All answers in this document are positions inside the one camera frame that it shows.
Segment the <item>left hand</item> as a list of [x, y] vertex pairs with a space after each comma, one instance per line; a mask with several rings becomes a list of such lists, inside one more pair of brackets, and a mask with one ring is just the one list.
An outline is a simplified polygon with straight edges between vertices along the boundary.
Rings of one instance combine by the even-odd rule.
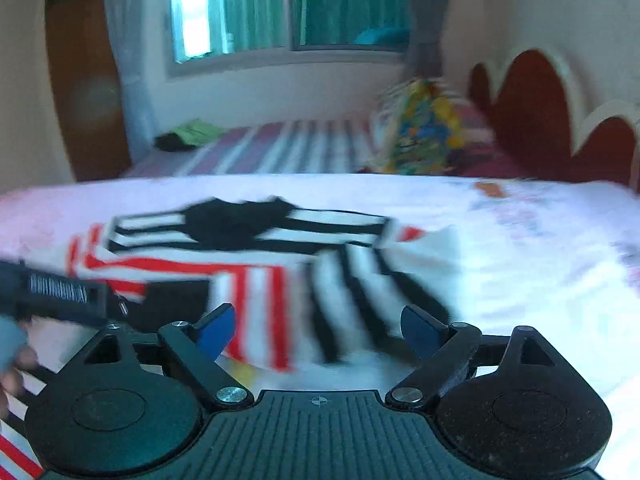
[[37, 367], [38, 356], [27, 343], [27, 333], [13, 318], [1, 317], [1, 418], [9, 414], [9, 396], [17, 396], [23, 391], [22, 370]]

